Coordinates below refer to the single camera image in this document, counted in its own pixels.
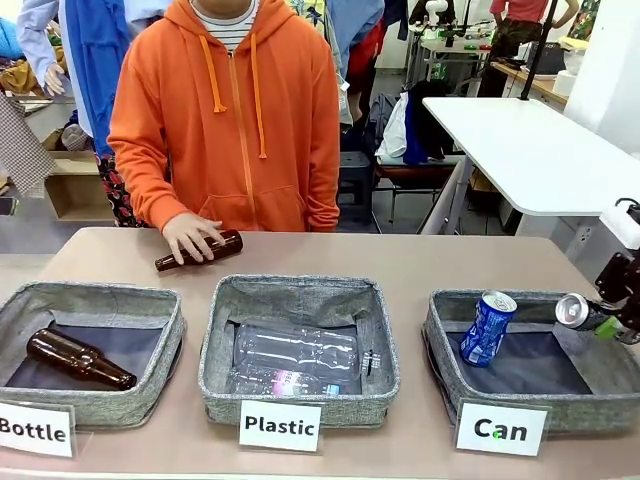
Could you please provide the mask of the person's right hand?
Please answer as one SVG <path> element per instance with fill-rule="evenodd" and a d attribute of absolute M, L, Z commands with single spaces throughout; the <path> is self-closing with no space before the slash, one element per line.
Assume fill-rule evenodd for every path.
<path fill-rule="evenodd" d="M 217 230 L 220 225 L 220 222 L 207 220 L 193 213 L 182 213 L 169 220 L 161 229 L 161 234 L 179 265 L 185 264 L 183 251 L 196 262 L 202 263 L 205 259 L 214 259 L 207 239 L 212 239 L 219 245 L 225 243 Z"/>

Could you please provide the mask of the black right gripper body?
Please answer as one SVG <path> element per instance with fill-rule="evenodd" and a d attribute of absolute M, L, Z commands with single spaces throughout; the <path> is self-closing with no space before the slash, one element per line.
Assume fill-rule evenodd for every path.
<path fill-rule="evenodd" d="M 614 254 L 596 278 L 595 286 L 600 311 L 618 320 L 639 319 L 639 256 Z"/>

